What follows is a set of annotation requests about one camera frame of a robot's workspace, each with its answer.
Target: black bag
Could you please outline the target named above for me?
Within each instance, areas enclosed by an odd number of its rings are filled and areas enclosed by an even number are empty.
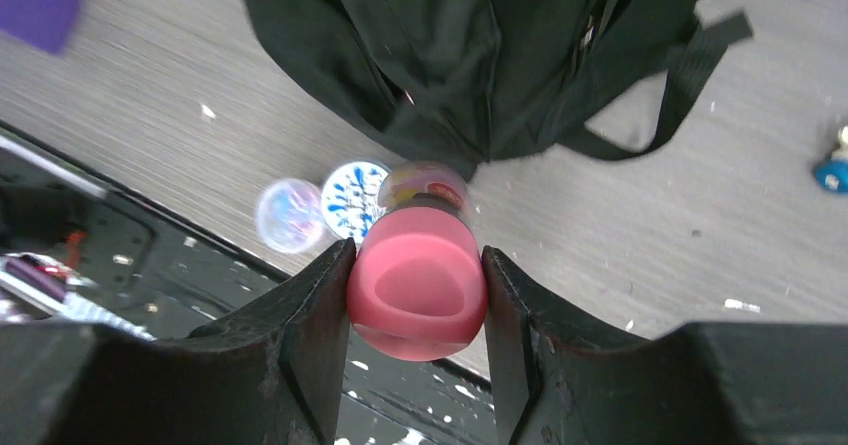
[[[410,160],[470,177],[560,143],[603,160],[671,140],[741,13],[703,28],[697,0],[245,0],[259,42],[303,89]],[[622,149],[585,122],[668,70],[652,143]]]

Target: black strap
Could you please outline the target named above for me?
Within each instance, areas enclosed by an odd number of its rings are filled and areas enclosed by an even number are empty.
[[[584,126],[561,137],[559,143],[578,153],[606,161],[621,161],[655,152],[667,144],[689,115],[713,70],[730,45],[754,35],[745,14],[736,13],[697,30],[687,46],[671,58],[657,131],[642,151],[626,150]]]

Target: pink bottle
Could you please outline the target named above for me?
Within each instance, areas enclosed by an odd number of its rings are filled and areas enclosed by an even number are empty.
[[[435,163],[409,163],[383,183],[388,213],[362,243],[347,308],[354,330],[386,355],[444,358],[480,331],[488,296],[467,197],[465,182]]]

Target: wooden floor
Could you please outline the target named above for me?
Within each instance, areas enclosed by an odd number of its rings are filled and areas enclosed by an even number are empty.
[[[810,177],[848,120],[848,0],[701,3],[708,20],[738,7],[756,39],[727,55],[671,146],[621,165],[556,149],[484,167],[480,242],[648,337],[693,319],[848,321],[848,200]],[[647,140],[661,85],[594,126]],[[88,0],[63,58],[0,38],[0,118],[290,272],[312,256],[257,241],[263,187],[399,161],[271,62],[240,0]],[[486,373],[482,343],[458,360]]]

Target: blue object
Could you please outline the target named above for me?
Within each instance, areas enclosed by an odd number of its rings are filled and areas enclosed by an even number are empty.
[[[836,194],[848,193],[848,161],[834,159],[815,171],[816,180],[825,190]]]

